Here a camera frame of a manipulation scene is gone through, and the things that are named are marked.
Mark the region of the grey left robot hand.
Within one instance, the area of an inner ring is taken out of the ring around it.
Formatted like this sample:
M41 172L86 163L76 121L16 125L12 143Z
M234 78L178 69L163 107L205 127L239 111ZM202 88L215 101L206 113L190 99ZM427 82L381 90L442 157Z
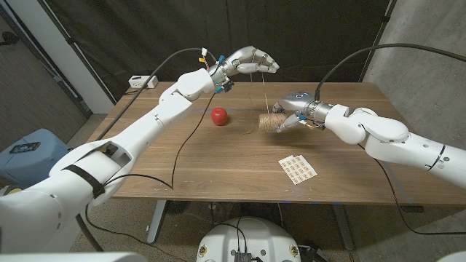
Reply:
M243 47L209 70L214 84L223 84L237 74L264 72L274 74L280 66L266 52L254 46Z

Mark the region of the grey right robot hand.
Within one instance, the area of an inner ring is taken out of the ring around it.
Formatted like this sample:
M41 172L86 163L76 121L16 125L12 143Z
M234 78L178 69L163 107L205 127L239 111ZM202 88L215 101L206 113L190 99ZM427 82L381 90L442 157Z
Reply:
M314 96L308 92L299 91L287 94L273 105L272 112L278 114L292 111L293 113L277 126L276 131L288 130L297 124L324 130L325 118L331 108L332 105L315 100Z

